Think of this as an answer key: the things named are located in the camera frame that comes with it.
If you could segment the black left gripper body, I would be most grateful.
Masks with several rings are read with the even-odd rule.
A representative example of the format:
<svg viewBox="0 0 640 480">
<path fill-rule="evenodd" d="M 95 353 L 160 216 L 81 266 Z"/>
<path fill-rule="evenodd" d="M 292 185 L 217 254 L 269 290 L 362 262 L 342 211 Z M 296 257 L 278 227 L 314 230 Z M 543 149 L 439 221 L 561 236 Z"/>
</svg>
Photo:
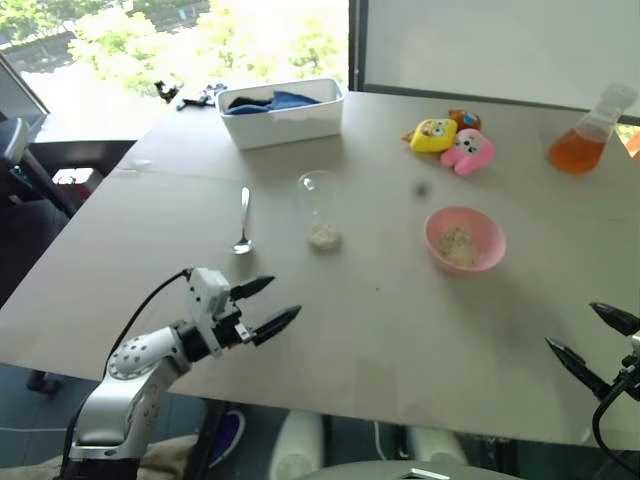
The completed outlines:
<svg viewBox="0 0 640 480">
<path fill-rule="evenodd" d="M 233 300 L 227 300 L 224 306 L 213 316 L 213 351 L 231 349 L 253 340 L 253 331 L 241 321 L 242 312 Z"/>
</svg>

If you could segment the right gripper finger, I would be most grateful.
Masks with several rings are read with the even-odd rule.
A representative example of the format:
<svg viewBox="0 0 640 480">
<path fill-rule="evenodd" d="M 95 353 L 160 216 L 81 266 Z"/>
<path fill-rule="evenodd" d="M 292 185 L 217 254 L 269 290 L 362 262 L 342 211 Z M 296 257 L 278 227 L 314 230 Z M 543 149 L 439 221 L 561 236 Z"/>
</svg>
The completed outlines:
<svg viewBox="0 0 640 480">
<path fill-rule="evenodd" d="M 602 302 L 591 302 L 592 310 L 611 328 L 624 336 L 639 332 L 639 318 L 630 312 Z"/>
<path fill-rule="evenodd" d="M 598 400 L 603 400 L 606 397 L 611 390 L 610 384 L 593 372 L 580 355 L 550 337 L 546 337 L 545 341 L 564 368 L 589 389 Z"/>
</svg>

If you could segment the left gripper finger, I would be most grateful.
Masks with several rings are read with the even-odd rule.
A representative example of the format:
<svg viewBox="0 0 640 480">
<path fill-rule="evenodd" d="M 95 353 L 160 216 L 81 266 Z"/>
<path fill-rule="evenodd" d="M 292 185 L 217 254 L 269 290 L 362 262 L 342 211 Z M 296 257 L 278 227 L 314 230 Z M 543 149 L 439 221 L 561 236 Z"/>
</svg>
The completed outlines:
<svg viewBox="0 0 640 480">
<path fill-rule="evenodd" d="M 276 279 L 272 275 L 260 275 L 233 286 L 230 290 L 230 298 L 233 301 L 250 298 L 265 289 Z"/>
<path fill-rule="evenodd" d="M 284 330 L 300 313 L 301 305 L 294 305 L 272 315 L 253 331 L 252 343 L 259 346 Z"/>
</svg>

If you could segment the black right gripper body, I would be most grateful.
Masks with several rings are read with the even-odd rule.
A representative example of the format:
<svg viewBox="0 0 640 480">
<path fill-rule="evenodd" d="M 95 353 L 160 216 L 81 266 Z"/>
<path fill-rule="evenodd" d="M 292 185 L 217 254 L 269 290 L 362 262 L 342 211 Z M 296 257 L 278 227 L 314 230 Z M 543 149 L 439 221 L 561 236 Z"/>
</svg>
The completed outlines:
<svg viewBox="0 0 640 480">
<path fill-rule="evenodd" d="M 611 392 L 625 392 L 629 396 L 639 395 L 639 358 L 626 356 L 621 361 L 621 368 L 613 380 Z"/>
</svg>

